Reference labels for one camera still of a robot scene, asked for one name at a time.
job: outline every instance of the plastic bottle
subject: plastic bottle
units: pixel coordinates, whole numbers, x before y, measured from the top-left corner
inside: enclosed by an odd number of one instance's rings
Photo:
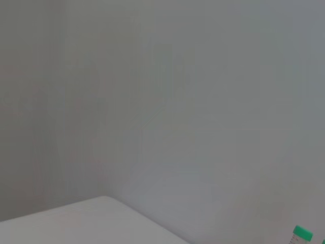
[[[294,235],[291,238],[290,244],[308,244],[312,237],[312,232],[297,225],[294,229]]]

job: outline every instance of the green bottle cap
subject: green bottle cap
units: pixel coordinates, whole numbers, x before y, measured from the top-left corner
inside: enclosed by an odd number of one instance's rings
[[[303,227],[297,225],[294,229],[294,234],[301,237],[304,240],[311,241],[311,238],[313,237],[313,233],[311,233],[309,230],[304,229]]]

